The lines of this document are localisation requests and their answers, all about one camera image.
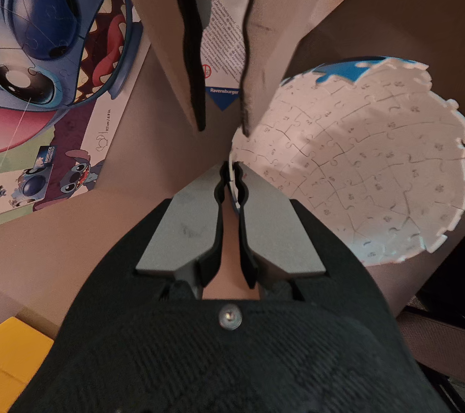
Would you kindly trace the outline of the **yellow plastic bin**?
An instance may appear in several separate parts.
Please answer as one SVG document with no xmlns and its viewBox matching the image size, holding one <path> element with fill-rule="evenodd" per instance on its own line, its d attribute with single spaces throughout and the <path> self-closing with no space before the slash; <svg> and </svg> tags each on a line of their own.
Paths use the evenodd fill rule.
<svg viewBox="0 0 465 413">
<path fill-rule="evenodd" d="M 37 373 L 54 341 L 10 317 L 0 325 L 0 411 L 8 412 Z"/>
</svg>

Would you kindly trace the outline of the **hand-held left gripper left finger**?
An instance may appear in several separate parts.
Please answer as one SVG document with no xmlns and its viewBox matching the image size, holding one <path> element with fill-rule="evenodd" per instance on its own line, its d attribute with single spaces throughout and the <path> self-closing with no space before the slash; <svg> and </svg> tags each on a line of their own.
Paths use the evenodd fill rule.
<svg viewBox="0 0 465 413">
<path fill-rule="evenodd" d="M 173 196 L 137 272 L 185 281 L 202 298 L 221 263 L 224 166 L 211 167 Z"/>
</svg>

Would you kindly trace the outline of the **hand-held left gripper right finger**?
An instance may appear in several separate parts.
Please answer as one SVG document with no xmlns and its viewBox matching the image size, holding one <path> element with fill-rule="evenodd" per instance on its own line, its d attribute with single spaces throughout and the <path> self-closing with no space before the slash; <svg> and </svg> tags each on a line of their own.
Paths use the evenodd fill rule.
<svg viewBox="0 0 465 413">
<path fill-rule="evenodd" d="M 235 162 L 240 265 L 249 288 L 326 273 L 290 199 L 242 162 Z"/>
</svg>

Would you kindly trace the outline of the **colourful cardboard puzzle box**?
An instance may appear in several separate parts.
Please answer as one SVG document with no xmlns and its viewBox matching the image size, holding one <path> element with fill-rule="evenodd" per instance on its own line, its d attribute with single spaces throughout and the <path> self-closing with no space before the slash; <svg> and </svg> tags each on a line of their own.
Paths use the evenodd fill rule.
<svg viewBox="0 0 465 413">
<path fill-rule="evenodd" d="M 0 0 L 1 224 L 95 187 L 149 45 L 131 0 Z"/>
</svg>

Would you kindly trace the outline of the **white puzzle piece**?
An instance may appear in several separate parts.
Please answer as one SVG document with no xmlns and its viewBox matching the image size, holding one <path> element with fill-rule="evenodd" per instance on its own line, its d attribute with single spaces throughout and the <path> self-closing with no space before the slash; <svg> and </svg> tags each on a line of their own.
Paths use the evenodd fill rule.
<svg viewBox="0 0 465 413">
<path fill-rule="evenodd" d="M 228 188 L 232 198 L 232 205 L 237 215 L 240 214 L 239 190 L 236 185 L 233 161 L 228 161 Z"/>
</svg>

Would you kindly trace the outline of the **white paper leaflet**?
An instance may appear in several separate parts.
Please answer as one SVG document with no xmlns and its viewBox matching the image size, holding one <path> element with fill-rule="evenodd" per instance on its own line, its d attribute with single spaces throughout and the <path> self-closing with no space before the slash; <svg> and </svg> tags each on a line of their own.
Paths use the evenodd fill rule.
<svg viewBox="0 0 465 413">
<path fill-rule="evenodd" d="M 243 23 L 249 0 L 196 0 L 206 95 L 222 111 L 240 97 L 246 63 Z"/>
</svg>

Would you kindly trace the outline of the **partly built puzzle ball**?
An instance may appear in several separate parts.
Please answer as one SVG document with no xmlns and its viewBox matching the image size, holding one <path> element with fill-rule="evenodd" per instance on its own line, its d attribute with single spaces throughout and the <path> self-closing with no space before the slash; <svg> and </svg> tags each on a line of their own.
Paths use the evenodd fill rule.
<svg viewBox="0 0 465 413">
<path fill-rule="evenodd" d="M 322 64 L 282 82 L 242 161 L 334 232 L 365 265 L 435 252 L 464 214 L 464 116 L 427 64 Z"/>
</svg>

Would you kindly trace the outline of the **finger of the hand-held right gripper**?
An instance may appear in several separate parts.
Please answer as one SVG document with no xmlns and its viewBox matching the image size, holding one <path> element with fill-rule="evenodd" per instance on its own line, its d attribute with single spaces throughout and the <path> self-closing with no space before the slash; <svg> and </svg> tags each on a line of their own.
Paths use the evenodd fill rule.
<svg viewBox="0 0 465 413">
<path fill-rule="evenodd" d="M 247 58 L 241 120 L 249 136 L 259 124 L 302 38 L 344 0 L 251 0 L 245 19 Z"/>
<path fill-rule="evenodd" d="M 171 88 L 196 131 L 206 128 L 203 27 L 196 0 L 132 0 Z"/>
</svg>

